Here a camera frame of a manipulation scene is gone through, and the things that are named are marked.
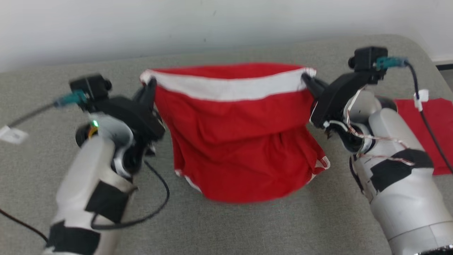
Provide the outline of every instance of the black cable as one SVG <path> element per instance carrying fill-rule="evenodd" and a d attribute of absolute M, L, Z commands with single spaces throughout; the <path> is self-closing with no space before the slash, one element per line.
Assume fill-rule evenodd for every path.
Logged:
<path fill-rule="evenodd" d="M 5 211 L 3 211 L 2 209 L 0 209 L 0 213 L 3 214 L 5 217 L 9 218 L 10 220 L 28 228 L 29 230 L 35 232 L 36 234 L 38 234 L 42 239 L 44 239 L 44 241 L 46 241 L 46 243 L 49 241 L 49 239 L 47 239 L 46 235 L 43 234 L 42 232 L 40 232 L 39 230 L 35 229 L 34 227 L 28 225 L 27 223 L 23 222 L 23 221 L 20 221 L 16 218 L 14 218 L 13 216 L 9 215 L 8 213 L 6 213 Z"/>
<path fill-rule="evenodd" d="M 42 107 L 40 107 L 40 108 L 38 108 L 38 109 L 36 109 L 36 110 L 34 110 L 32 112 L 29 112 L 26 115 L 14 120 L 13 122 L 8 124 L 7 126 L 10 127 L 10 128 L 14 128 L 14 127 L 22 124 L 23 122 L 25 122 L 25 121 L 27 121 L 27 120 L 29 120 L 29 119 L 31 119 L 31 118 L 43 113 L 43 112 L 45 112 L 45 111 L 47 111 L 47 110 L 49 110 L 49 109 L 51 109 L 53 107 L 55 107 L 53 103 L 46 104 L 46 105 L 44 105 L 44 106 L 42 106 Z"/>
<path fill-rule="evenodd" d="M 165 205 L 167 204 L 167 202 L 170 199 L 170 189 L 169 189 L 167 183 L 165 182 L 165 180 L 162 178 L 162 176 L 160 176 L 160 174 L 147 161 L 145 161 L 145 165 L 159 178 L 159 180 L 165 186 L 165 190 L 167 192 L 167 196 L 165 198 L 165 201 L 155 211 L 153 211 L 152 213 L 148 214 L 147 216 L 145 216 L 143 218 L 140 218 L 140 219 L 137 219 L 137 220 L 125 222 L 125 223 L 118 223 L 118 224 L 113 224 L 113 225 L 96 225 L 96 224 L 94 224 L 94 221 L 98 217 L 99 213 L 95 213 L 93 215 L 92 220 L 91 220 L 91 228 L 92 229 L 94 229 L 94 230 L 116 230 L 116 229 L 123 229 L 123 228 L 131 227 L 131 226 L 137 225 L 139 223 L 142 223 L 142 222 L 144 222 L 146 220 L 151 219 L 152 217 L 156 216 L 165 207 Z M 127 193 L 127 195 L 130 195 L 131 193 L 133 193 L 136 190 L 137 190 L 136 187 L 131 189 Z M 102 211 L 102 209 L 106 209 L 106 208 L 112 206 L 112 204 L 118 203 L 121 200 L 122 200 L 122 197 L 118 197 L 118 199 L 116 199 L 115 201 L 110 201 L 110 203 L 106 203 L 104 206 L 101 206 L 101 210 L 99 210 L 99 211 Z"/>
<path fill-rule="evenodd" d="M 417 100 L 420 100 L 419 83 L 417 81 L 417 74 L 415 73 L 415 69 L 408 61 L 405 61 L 405 63 L 407 65 L 407 67 L 409 67 L 410 72 L 412 73 L 412 78 L 414 79 L 415 98 L 417 98 Z M 448 168 L 450 169 L 450 171 L 453 174 L 453 167 L 450 165 L 450 162 L 448 161 L 447 157 L 443 153 L 439 142 L 437 141 L 436 137 L 434 136 L 434 132 L 431 129 L 430 125 L 428 124 L 428 121 L 426 120 L 426 117 L 425 117 L 425 115 L 423 113 L 423 110 L 420 111 L 420 115 L 421 115 L 421 117 L 423 119 L 423 122 L 424 122 L 426 128 L 428 129 L 429 134 L 431 135 L 431 138 L 433 139 L 434 144 L 437 147 L 437 150 L 439 150 L 440 156 L 442 156 L 443 160 L 445 161 L 445 164 L 447 164 Z"/>

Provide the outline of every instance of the red cloth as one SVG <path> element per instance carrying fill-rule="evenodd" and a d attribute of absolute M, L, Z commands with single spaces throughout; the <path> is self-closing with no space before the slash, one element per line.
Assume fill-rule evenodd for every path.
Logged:
<path fill-rule="evenodd" d="M 434 163 L 434 174 L 451 174 L 445 161 L 440 156 L 431 135 L 426 128 L 414 101 L 408 99 L 395 100 L 398 113 L 406 121 L 421 145 Z M 450 163 L 453 163 L 453 104 L 443 98 L 428 100 L 423 103 L 423 112 L 429 126 L 434 132 L 442 151 Z"/>
<path fill-rule="evenodd" d="M 174 168 L 207 198 L 285 196 L 330 166 L 305 125 L 313 98 L 300 80 L 314 69 L 236 64 L 147 70 L 173 141 Z"/>

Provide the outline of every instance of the white wall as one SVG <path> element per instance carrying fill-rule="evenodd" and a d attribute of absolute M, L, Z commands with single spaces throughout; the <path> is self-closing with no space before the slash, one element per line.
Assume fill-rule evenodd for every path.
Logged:
<path fill-rule="evenodd" d="M 0 71 L 391 33 L 453 62 L 451 0 L 0 0 Z"/>

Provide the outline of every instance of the gray table surface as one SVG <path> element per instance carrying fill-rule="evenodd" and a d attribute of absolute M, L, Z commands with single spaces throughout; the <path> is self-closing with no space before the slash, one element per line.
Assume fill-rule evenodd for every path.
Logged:
<path fill-rule="evenodd" d="M 333 81 L 349 72 L 347 60 L 356 48 L 382 45 L 391 55 L 407 56 L 418 73 L 420 87 L 431 98 L 453 99 L 453 93 L 427 54 L 409 39 L 374 35 L 223 52 L 158 56 L 103 63 L 41 67 L 0 74 L 0 123 L 69 92 L 67 81 L 100 72 L 113 82 L 113 93 L 131 96 L 146 68 L 237 62 L 281 62 L 318 69 Z M 409 70 L 392 69 L 375 88 L 377 94 L 411 98 Z M 77 126 L 87 121 L 77 108 L 52 110 L 20 126 L 30 133 L 21 146 L 0 143 L 0 208 L 45 233 L 56 211 L 55 193 L 78 147 Z M 348 155 L 339 139 L 326 140 L 310 128 L 332 167 L 309 185 L 275 201 L 232 205 L 205 199 L 173 172 L 170 135 L 151 160 L 167 180 L 171 198 L 153 220 L 123 232 L 118 254 L 390 254 L 379 225 L 348 168 Z M 453 178 L 435 178 L 447 207 L 453 211 Z M 164 188 L 148 170 L 136 178 L 140 187 L 129 218 L 144 215 L 164 199 Z M 38 254 L 43 241 L 30 231 L 0 217 L 3 255 Z"/>

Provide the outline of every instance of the teal connector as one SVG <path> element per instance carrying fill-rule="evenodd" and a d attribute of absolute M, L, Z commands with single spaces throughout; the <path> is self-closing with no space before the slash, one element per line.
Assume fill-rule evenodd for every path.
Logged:
<path fill-rule="evenodd" d="M 68 94 L 66 96 L 62 96 L 59 99 L 55 100 L 53 105 L 57 108 L 65 107 L 69 104 L 79 104 L 79 103 L 86 103 L 87 102 L 87 97 L 85 96 L 85 93 L 81 90 L 76 90 L 71 94 Z"/>
<path fill-rule="evenodd" d="M 405 67 L 407 58 L 382 57 L 376 60 L 376 70 L 388 69 L 391 67 Z"/>

